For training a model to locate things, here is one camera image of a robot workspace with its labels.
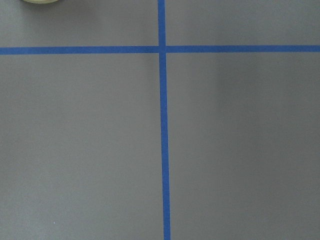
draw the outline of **blue tape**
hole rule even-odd
[[[44,54],[152,54],[158,46],[49,46],[49,47],[0,47],[0,55]]]
[[[320,45],[186,45],[166,46],[167,53],[297,53],[320,52]]]
[[[158,37],[160,73],[160,115],[161,115],[161,162],[162,162],[162,204],[163,237],[171,239],[170,226],[170,175],[168,147],[168,94],[167,94],[167,53],[166,53],[166,1],[158,0]]]

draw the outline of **gray panel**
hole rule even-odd
[[[0,1],[0,47],[157,45],[156,0]]]
[[[167,0],[168,45],[318,45],[318,0]]]
[[[168,55],[173,240],[320,239],[320,55]]]
[[[161,240],[158,56],[0,61],[0,239]]]

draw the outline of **gray rectangle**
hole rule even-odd
[[[320,239],[320,55],[167,62],[172,239]]]
[[[0,239],[163,239],[158,55],[0,61]]]
[[[319,45],[318,0],[167,0],[168,45]]]
[[[156,0],[0,1],[0,47],[153,46]]]

